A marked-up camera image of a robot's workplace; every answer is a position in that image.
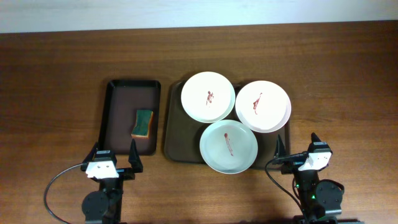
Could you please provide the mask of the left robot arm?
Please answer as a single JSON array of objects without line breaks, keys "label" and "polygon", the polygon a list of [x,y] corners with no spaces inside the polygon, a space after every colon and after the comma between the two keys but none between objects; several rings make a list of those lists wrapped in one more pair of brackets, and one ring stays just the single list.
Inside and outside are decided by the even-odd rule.
[{"label": "left robot arm", "polygon": [[135,140],[131,141],[128,162],[130,167],[117,168],[116,153],[112,150],[99,150],[98,143],[85,157],[81,171],[86,173],[87,178],[99,183],[99,189],[89,193],[82,201],[85,223],[121,222],[123,184],[143,172]]}]

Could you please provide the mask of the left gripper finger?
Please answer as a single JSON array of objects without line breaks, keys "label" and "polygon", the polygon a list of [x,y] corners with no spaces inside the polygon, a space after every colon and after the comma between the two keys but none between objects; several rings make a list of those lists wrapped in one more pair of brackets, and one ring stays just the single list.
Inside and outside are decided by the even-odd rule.
[{"label": "left gripper finger", "polygon": [[133,169],[133,172],[143,172],[143,165],[139,157],[136,142],[134,139],[132,139],[131,141],[128,161],[131,165],[131,168]]},{"label": "left gripper finger", "polygon": [[88,164],[89,162],[91,162],[93,160],[97,150],[98,150],[98,142],[95,142],[94,146],[92,147],[92,149],[90,150],[88,155],[84,158],[82,163],[83,164]]}]

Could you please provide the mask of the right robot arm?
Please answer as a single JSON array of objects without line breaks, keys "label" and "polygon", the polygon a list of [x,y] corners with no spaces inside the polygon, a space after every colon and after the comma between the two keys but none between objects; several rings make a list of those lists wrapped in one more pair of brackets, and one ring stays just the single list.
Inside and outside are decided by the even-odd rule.
[{"label": "right robot arm", "polygon": [[311,143],[306,151],[287,155],[282,138],[277,138],[274,158],[269,164],[279,165],[281,174],[292,174],[293,193],[290,196],[298,204],[301,215],[293,217],[294,223],[337,223],[336,216],[342,213],[341,203],[345,188],[330,179],[319,179],[318,173],[325,169],[332,157],[326,142],[311,134]]}]

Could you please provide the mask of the white plate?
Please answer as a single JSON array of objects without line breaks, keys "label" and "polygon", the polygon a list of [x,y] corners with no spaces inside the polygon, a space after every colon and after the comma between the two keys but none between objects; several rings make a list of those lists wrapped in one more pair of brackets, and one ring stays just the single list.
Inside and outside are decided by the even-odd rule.
[{"label": "white plate", "polygon": [[238,92],[235,112],[244,125],[258,133],[272,133],[290,119],[292,104],[279,85],[259,80],[244,85]]},{"label": "white plate", "polygon": [[200,72],[183,84],[181,103],[192,119],[214,123],[232,111],[236,95],[231,82],[216,72]]}]

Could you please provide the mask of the pale green plate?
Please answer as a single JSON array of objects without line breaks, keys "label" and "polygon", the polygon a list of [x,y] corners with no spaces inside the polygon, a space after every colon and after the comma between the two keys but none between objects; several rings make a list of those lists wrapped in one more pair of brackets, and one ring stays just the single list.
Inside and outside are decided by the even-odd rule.
[{"label": "pale green plate", "polygon": [[224,119],[209,125],[200,138],[205,163],[222,174],[238,174],[256,160],[258,143],[254,133],[239,121]]}]

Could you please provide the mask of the green and orange sponge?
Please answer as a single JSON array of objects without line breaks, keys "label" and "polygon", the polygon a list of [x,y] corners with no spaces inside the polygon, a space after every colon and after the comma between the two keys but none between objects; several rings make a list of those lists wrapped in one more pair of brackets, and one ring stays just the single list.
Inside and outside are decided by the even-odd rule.
[{"label": "green and orange sponge", "polygon": [[131,132],[131,137],[134,139],[149,139],[153,119],[153,111],[137,110],[136,121]]}]

